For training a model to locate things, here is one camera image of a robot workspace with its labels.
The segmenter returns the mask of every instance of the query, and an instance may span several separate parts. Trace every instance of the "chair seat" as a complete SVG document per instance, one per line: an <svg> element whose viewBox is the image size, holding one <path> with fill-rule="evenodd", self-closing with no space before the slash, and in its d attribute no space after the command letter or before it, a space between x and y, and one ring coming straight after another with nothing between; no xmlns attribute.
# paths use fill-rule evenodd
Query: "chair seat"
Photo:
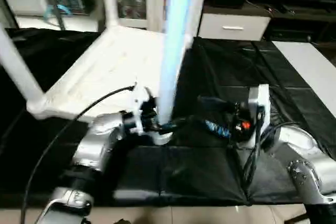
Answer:
<svg viewBox="0 0 336 224"><path fill-rule="evenodd" d="M41 111L30 111L37 118L58 116L71 119L105 94L139 82L159 93L164 34L114 26L106 29L87 51L46 93ZM92 108L82 121L99 114L129 110L134 96L122 92Z"/></svg>

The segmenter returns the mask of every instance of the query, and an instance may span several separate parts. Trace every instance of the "drawer handle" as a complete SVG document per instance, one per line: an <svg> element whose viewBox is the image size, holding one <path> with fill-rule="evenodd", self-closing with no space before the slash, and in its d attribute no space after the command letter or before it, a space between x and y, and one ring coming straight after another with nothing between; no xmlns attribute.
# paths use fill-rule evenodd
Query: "drawer handle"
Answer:
<svg viewBox="0 0 336 224"><path fill-rule="evenodd" d="M239 31L244 30L244 28L240 27L240 26L222 26L222 29L224 29L224 30L239 30Z"/></svg>

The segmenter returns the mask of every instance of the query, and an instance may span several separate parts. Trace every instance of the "tiled floor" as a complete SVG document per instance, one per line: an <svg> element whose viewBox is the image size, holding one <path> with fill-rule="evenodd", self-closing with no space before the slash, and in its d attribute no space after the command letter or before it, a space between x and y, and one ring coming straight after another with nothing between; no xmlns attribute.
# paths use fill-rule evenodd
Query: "tiled floor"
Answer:
<svg viewBox="0 0 336 224"><path fill-rule="evenodd" d="M34 223L40 211L29 210L26 223ZM120 219L128 220L132 224L280 224L304 212L303 205L94 208L89 219L92 224L113 224ZM19 210L0 210L0 223L18 222ZM307 224L309 220L299 223Z"/></svg>

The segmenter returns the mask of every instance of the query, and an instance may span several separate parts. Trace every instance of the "floor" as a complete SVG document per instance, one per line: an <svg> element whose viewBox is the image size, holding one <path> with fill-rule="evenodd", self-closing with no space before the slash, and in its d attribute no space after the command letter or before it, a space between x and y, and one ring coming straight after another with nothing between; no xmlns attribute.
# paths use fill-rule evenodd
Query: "floor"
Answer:
<svg viewBox="0 0 336 224"><path fill-rule="evenodd" d="M20 28L44 28L60 30L56 18L49 18L45 22L42 17L21 17L17 16L16 21ZM94 16L71 16L63 17L66 30L74 31L98 31L98 21Z"/></svg>
<svg viewBox="0 0 336 224"><path fill-rule="evenodd" d="M40 209L28 211L26 223L34 223L40 211ZM304 212L303 205L94 208L89 220L92 224L113 224L120 219L128 220L132 224L280 224ZM0 223L18 222L19 210L0 210ZM299 222L299 224L306 223L309 223L309 220Z"/></svg>

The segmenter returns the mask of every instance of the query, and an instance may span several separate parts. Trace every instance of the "red button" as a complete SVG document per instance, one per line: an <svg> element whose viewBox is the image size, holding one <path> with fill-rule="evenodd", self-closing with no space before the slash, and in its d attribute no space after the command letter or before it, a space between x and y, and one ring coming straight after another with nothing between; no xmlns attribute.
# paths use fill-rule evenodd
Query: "red button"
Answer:
<svg viewBox="0 0 336 224"><path fill-rule="evenodd" d="M251 124L249 122L242 122L241 123L244 129L249 129Z"/></svg>

